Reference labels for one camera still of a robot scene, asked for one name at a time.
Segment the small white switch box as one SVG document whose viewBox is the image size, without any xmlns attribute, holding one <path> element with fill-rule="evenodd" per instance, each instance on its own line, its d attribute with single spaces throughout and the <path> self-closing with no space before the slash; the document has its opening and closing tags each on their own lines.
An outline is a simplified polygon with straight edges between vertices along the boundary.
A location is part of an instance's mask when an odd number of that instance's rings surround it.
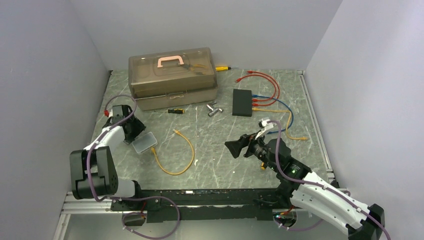
<svg viewBox="0 0 424 240">
<path fill-rule="evenodd" d="M 131 143 L 137 154 L 141 154 L 150 148 L 155 147 L 157 144 L 158 141 L 151 131 L 138 137 Z"/>
</svg>

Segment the black network switch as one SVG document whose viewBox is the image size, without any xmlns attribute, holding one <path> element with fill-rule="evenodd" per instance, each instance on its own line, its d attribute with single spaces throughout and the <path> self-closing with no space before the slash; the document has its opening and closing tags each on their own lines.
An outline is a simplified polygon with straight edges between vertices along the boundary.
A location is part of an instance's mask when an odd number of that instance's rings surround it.
<svg viewBox="0 0 424 240">
<path fill-rule="evenodd" d="M 247 89 L 233 89 L 232 96 L 232 115 L 240 117 L 251 117 L 252 110 L 252 91 Z"/>
</svg>

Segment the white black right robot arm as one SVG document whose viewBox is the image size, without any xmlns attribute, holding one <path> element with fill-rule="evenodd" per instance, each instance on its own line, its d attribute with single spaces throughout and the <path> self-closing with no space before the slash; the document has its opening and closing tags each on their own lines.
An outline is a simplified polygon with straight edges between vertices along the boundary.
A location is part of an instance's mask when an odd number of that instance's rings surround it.
<svg viewBox="0 0 424 240">
<path fill-rule="evenodd" d="M 384 209 L 367 205 L 346 195 L 324 181 L 312 169 L 291 155 L 291 149 L 280 138 L 264 142 L 264 137 L 244 134 L 238 140 L 225 142 L 234 158 L 246 149 L 245 158 L 257 157 L 264 168 L 276 173 L 280 184 L 275 190 L 276 203 L 310 211 L 330 223 L 349 240 L 378 240 L 385 226 Z"/>
</svg>

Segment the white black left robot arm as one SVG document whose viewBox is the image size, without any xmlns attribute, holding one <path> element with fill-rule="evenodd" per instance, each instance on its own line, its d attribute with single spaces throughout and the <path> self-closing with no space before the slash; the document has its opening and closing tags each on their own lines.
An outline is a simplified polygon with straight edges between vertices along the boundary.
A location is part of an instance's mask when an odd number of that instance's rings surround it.
<svg viewBox="0 0 424 240">
<path fill-rule="evenodd" d="M 122 198 L 131 210 L 144 203 L 140 184 L 118 176 L 112 153 L 121 143 L 131 144 L 145 130 L 129 105 L 115 105 L 100 135 L 88 146 L 70 153 L 71 190 L 77 200 Z"/>
</svg>

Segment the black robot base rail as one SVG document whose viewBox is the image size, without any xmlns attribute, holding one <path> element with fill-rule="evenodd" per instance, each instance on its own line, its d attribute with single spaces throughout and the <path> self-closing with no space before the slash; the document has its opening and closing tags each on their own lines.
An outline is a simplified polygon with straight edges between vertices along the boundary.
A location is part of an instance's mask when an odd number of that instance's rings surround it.
<svg viewBox="0 0 424 240">
<path fill-rule="evenodd" d="M 297 214 L 274 188 L 142 190 L 133 201 L 113 200 L 113 212 L 142 212 L 147 223 L 254 219 L 291 227 Z"/>
</svg>

